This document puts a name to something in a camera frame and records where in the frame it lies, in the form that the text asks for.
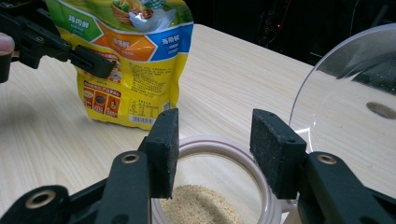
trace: wooden table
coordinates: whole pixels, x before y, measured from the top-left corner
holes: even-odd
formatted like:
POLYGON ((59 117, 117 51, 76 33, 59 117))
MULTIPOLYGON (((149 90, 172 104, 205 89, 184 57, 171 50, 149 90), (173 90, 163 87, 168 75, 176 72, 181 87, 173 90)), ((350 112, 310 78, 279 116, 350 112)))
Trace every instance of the wooden table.
MULTIPOLYGON (((202 25, 180 80, 180 138, 227 137, 248 146, 253 108, 289 121, 312 66, 202 25)), ((108 176, 122 151, 148 132, 94 121, 78 98, 70 63, 14 63, 0 85, 0 213, 25 192, 62 185, 72 194, 108 176)))

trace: barcode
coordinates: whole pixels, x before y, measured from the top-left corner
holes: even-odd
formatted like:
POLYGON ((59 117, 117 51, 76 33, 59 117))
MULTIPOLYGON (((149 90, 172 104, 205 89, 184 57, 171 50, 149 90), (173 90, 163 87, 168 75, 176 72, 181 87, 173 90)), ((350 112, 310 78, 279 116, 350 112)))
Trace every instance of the barcode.
POLYGON ((170 102, 168 102, 168 103, 163 105, 163 111, 168 110, 168 109, 171 109, 171 103, 170 102))
POLYGON ((144 117, 138 117, 138 116, 130 115, 129 116, 129 121, 135 122, 135 123, 154 124, 155 119, 150 119, 150 118, 144 118, 144 117))

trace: green label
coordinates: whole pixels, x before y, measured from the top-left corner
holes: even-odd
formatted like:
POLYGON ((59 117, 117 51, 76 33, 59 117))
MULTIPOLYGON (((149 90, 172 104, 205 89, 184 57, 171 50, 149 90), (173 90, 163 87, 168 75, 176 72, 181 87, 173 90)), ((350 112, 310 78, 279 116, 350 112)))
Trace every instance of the green label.
POLYGON ((46 3, 55 24, 71 34, 78 35, 89 42, 103 34, 94 18, 85 12, 64 5, 57 0, 47 0, 46 3))

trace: beige granular food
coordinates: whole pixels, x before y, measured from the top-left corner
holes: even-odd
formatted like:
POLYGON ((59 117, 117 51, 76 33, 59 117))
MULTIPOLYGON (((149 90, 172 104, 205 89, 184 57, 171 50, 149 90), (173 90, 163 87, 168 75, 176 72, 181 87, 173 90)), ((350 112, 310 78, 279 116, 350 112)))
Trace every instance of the beige granular food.
POLYGON ((173 190, 173 199, 161 199, 161 206, 172 224, 243 223, 222 196, 202 186, 177 187, 173 190))

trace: food package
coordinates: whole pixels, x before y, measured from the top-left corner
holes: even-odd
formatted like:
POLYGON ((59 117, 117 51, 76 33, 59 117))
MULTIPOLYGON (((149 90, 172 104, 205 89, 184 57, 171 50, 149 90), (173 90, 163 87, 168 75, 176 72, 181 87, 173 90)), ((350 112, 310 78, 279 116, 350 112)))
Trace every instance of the food package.
POLYGON ((182 0, 47 0, 62 38, 115 63, 108 78, 79 69, 89 117, 150 130, 175 108, 191 45, 192 15, 182 0))

